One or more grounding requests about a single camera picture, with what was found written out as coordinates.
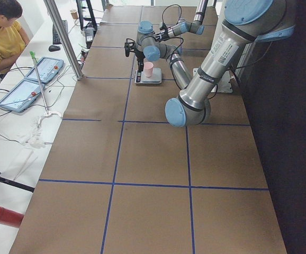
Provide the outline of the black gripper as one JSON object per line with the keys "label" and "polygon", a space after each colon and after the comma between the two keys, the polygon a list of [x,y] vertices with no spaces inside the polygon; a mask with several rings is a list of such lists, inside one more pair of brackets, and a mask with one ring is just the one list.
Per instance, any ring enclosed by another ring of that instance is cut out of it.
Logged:
{"label": "black gripper", "polygon": [[137,43],[134,44],[133,49],[134,49],[134,54],[137,57],[137,63],[138,63],[137,71],[143,72],[143,60],[145,59],[145,55]]}

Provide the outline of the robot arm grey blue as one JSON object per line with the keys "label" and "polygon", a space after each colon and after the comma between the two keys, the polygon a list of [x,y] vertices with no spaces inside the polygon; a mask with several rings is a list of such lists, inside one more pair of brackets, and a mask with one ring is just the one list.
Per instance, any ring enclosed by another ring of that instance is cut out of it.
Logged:
{"label": "robot arm grey blue", "polygon": [[137,38],[135,40],[127,38],[124,43],[125,56],[128,57],[133,52],[137,58],[137,69],[134,72],[134,83],[140,86],[160,84],[162,72],[160,68],[153,67],[152,75],[145,75],[145,66],[149,62],[153,63],[159,59],[166,60],[171,70],[173,80],[179,89],[188,86],[192,74],[189,72],[181,57],[181,46],[184,33],[201,35],[204,31],[203,20],[207,8],[207,1],[199,1],[194,20],[189,22],[182,17],[173,26],[167,26],[164,20],[160,24],[160,32],[156,33],[153,24],[149,21],[141,21],[138,24]]}
{"label": "robot arm grey blue", "polygon": [[213,43],[196,74],[185,69],[178,53],[168,59],[180,92],[166,102],[170,125],[185,127],[207,120],[211,112],[208,95],[247,44],[290,37],[295,28],[296,1],[227,1],[222,32]]}

